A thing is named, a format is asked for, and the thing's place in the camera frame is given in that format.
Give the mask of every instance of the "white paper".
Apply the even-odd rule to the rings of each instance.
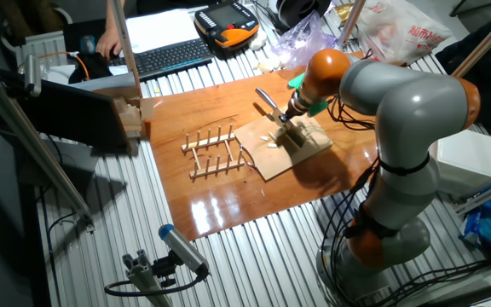
[[[130,18],[126,25],[134,53],[199,38],[186,9]]]
[[[136,80],[134,79],[134,74],[128,72],[126,74],[121,74],[118,76],[110,76],[105,78],[93,79],[77,84],[69,84],[77,89],[81,90],[99,90],[99,89],[110,89],[115,87],[128,87],[136,86]]]

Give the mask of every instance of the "black keyboard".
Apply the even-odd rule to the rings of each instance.
[[[200,38],[134,54],[134,57],[140,81],[208,64],[213,59],[208,46]],[[124,58],[109,61],[109,66],[118,65],[126,65]]]

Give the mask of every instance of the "robotic arm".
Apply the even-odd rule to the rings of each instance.
[[[361,287],[361,278],[416,258],[429,247],[429,231],[418,218],[439,184],[429,146],[469,127],[480,110],[480,96],[475,85],[461,78],[360,61],[325,49],[309,62],[280,119],[303,115],[334,95],[358,113],[376,115],[379,173],[355,214],[346,244],[329,260],[336,262],[336,271],[329,274],[353,292]],[[318,270],[324,277],[325,270]]]

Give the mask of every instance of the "slotted aluminum table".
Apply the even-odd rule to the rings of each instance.
[[[269,45],[277,41],[277,35],[267,26],[266,18],[259,17],[269,37],[263,49],[236,52],[226,61],[214,59],[209,65],[142,83],[143,95],[171,95],[260,74],[253,65],[267,57]],[[339,29],[334,22],[327,18],[322,21],[326,33],[338,36]],[[62,42],[61,35],[31,39],[19,50],[17,58],[32,50],[38,55],[45,54],[45,50],[63,51]],[[351,44],[346,51],[357,50],[359,48]],[[444,73],[434,55],[418,60],[411,68]],[[149,142],[139,141],[138,146],[136,157],[99,159],[85,195],[93,214],[93,233],[86,232],[76,217],[54,227],[51,240],[55,250],[55,276],[46,234],[41,231],[53,306],[58,305],[58,297],[62,306],[149,306],[144,298],[116,298],[103,292],[105,285],[126,279],[121,260],[124,254],[135,255],[138,249],[145,249],[154,260],[165,257],[168,252],[166,244],[158,237],[159,227],[172,223],[165,193]],[[210,264],[211,277],[187,291],[171,294],[172,303],[202,307],[329,305],[328,291],[321,285],[315,270],[315,254],[330,213],[342,197],[343,194],[337,194],[315,200],[195,240],[194,245]],[[364,198],[360,192],[355,207]],[[40,225],[50,225],[71,212],[71,207],[59,199],[57,191],[49,191],[43,201],[45,206],[38,204]],[[351,217],[351,211],[345,213]],[[469,250],[458,239],[460,220],[446,201],[435,199],[420,216],[430,228],[431,247],[413,261],[385,271],[391,290],[425,271],[483,259],[479,251]],[[446,287],[432,287],[417,295],[412,303],[408,300],[400,305],[417,305],[489,274],[491,272],[474,275]],[[186,268],[176,273],[178,285],[187,284],[193,278]],[[132,287],[125,290],[134,291]]]

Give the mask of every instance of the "monitor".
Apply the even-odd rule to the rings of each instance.
[[[0,69],[0,76],[24,83],[16,72]],[[124,127],[109,96],[42,80],[40,96],[17,102],[38,132],[84,143],[104,154],[128,153]],[[0,125],[5,125],[1,117]]]

